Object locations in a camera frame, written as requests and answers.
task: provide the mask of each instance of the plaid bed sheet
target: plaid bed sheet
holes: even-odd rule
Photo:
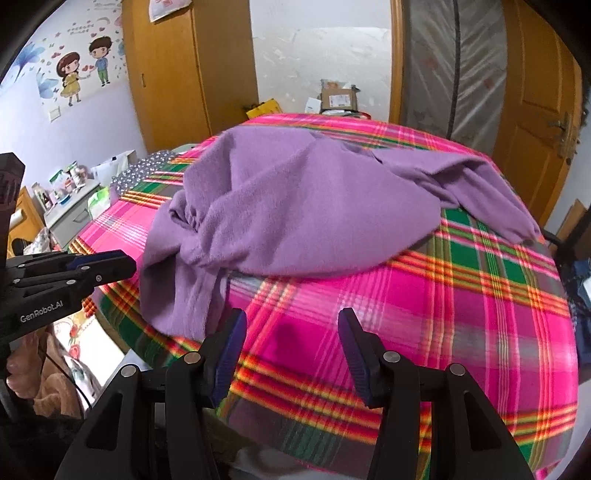
[[[478,154],[423,132],[367,120],[279,114],[245,125],[309,128],[371,148]],[[141,264],[156,210],[182,187],[183,171],[214,140],[170,161],[124,195],[71,250],[121,248]],[[199,347],[165,337],[144,322],[137,275],[97,289],[94,300],[153,366]],[[364,328],[378,333],[387,348],[417,364],[466,365],[532,470],[564,456],[577,408],[577,359],[554,263],[544,245],[513,247],[461,209],[442,210],[441,226],[427,240],[367,273],[326,281],[232,274],[228,308],[247,312],[248,335],[218,415],[311,466],[364,478],[381,412],[366,409],[354,393],[336,333],[336,315],[344,306],[353,307]],[[420,432],[417,478],[428,478],[429,404],[421,409]]]

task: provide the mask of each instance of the blue gripper pad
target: blue gripper pad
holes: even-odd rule
[[[355,383],[357,395],[369,408],[381,406],[381,393],[375,392],[372,385],[379,383],[380,363],[369,340],[370,333],[361,328],[353,309],[339,312],[338,329],[340,343],[345,352],[349,372]]]
[[[234,378],[236,365],[244,340],[246,339],[246,313],[243,310],[235,312],[227,320],[227,325],[222,330],[222,335],[227,338],[225,345],[217,359],[216,365],[208,365],[207,360],[205,368],[214,367],[214,384],[209,395],[213,408],[217,408],[230,390],[230,383]]]
[[[108,260],[109,258],[116,258],[116,257],[124,257],[125,252],[123,250],[111,250],[109,252],[101,252],[98,254],[92,255],[80,255],[68,263],[67,269],[68,270],[75,270],[80,265],[88,265],[92,262],[98,262],[100,260]]]

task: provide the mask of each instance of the purple sweater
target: purple sweater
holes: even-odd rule
[[[196,340],[217,327],[225,269],[290,277],[367,270],[433,232],[442,208],[460,205],[509,242],[540,234],[482,158],[367,150],[299,128],[232,128],[183,185],[148,233],[141,311],[161,332]]]

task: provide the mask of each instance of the cartoon girl sticker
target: cartoon girl sticker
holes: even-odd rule
[[[56,72],[61,77],[61,83],[64,89],[60,95],[68,98],[68,105],[72,106],[72,97],[76,95],[76,102],[80,102],[80,82],[79,80],[87,79],[78,75],[78,68],[80,67],[80,54],[72,51],[64,55],[59,62],[57,62]]]

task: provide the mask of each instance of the cartoon boy sticker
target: cartoon boy sticker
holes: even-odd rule
[[[109,72],[107,71],[107,67],[109,66],[107,55],[112,46],[113,42],[110,37],[99,37],[94,39],[91,42],[90,47],[88,47],[90,55],[92,55],[92,58],[96,59],[95,67],[96,71],[99,73],[100,82],[102,83],[101,87],[104,87],[105,83],[110,83]]]

